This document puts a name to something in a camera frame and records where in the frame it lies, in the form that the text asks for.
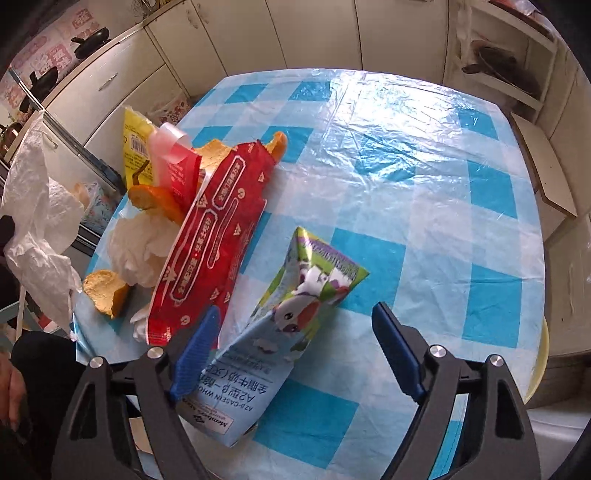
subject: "black sleeve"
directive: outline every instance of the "black sleeve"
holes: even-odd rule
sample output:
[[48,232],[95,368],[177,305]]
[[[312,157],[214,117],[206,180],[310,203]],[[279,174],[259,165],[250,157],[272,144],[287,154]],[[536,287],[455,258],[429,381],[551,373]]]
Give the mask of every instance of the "black sleeve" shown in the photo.
[[0,424],[0,478],[2,480],[40,480],[33,469],[31,455],[17,435]]

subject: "black pants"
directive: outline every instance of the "black pants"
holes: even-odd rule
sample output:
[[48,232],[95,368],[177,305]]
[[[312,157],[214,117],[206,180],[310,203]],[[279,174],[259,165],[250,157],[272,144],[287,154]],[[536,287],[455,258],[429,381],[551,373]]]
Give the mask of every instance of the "black pants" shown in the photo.
[[14,345],[12,364],[27,386],[28,441],[33,467],[51,478],[51,460],[66,410],[85,366],[76,362],[76,345],[56,335],[28,332]]

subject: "tablecloth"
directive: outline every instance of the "tablecloth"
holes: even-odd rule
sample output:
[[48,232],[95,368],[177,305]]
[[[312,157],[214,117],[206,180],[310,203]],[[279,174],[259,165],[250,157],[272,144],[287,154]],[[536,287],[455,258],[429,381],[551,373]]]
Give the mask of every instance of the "tablecloth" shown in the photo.
[[[456,357],[501,354],[525,393],[542,325],[543,244],[523,157],[496,105],[389,74],[282,70],[225,78],[179,127],[194,146],[266,142],[278,130],[289,139],[222,343],[244,324],[298,225],[371,272],[320,330],[254,433],[227,449],[187,427],[211,471],[225,480],[380,478],[416,405],[372,333],[378,301]],[[116,217],[130,214],[123,202]],[[108,266],[100,255],[107,236],[89,271]],[[139,297],[135,307],[149,292]],[[125,319],[97,319],[89,302],[82,295],[74,310],[89,355],[116,361],[145,349]],[[449,468],[464,407],[459,398],[432,477]]]

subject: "metal pole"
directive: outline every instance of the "metal pole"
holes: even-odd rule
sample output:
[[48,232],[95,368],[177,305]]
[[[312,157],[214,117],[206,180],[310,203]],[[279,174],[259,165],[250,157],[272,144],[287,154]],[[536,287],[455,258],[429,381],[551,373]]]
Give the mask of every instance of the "metal pole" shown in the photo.
[[95,157],[91,152],[89,152],[85,147],[78,142],[69,132],[66,130],[53,116],[43,107],[41,102],[35,98],[35,96],[31,93],[27,85],[21,80],[18,73],[14,71],[12,66],[8,68],[8,73],[10,73],[11,77],[14,81],[18,84],[18,86],[25,92],[25,95],[29,98],[29,101],[32,105],[43,113],[43,118],[46,121],[49,128],[58,135],[66,145],[68,145],[73,152],[75,152],[78,157],[86,163],[99,177],[101,177],[108,185],[110,185],[116,192],[119,192],[121,195],[125,195],[127,192],[127,188],[125,187],[125,183],[121,178],[121,175],[117,171],[115,171],[112,167],[107,165],[104,161],[100,158]]

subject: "blue gripper pad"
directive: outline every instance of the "blue gripper pad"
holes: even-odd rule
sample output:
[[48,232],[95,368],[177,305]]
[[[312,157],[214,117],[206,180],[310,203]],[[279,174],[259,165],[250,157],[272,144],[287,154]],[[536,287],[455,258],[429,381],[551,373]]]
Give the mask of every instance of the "blue gripper pad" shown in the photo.
[[173,385],[170,388],[174,401],[179,401],[197,388],[201,371],[207,365],[209,351],[219,331],[220,311],[217,307],[211,307],[174,366]]
[[400,389],[419,403],[426,393],[421,383],[421,367],[391,316],[394,315],[389,308],[378,303],[371,314],[372,328]]

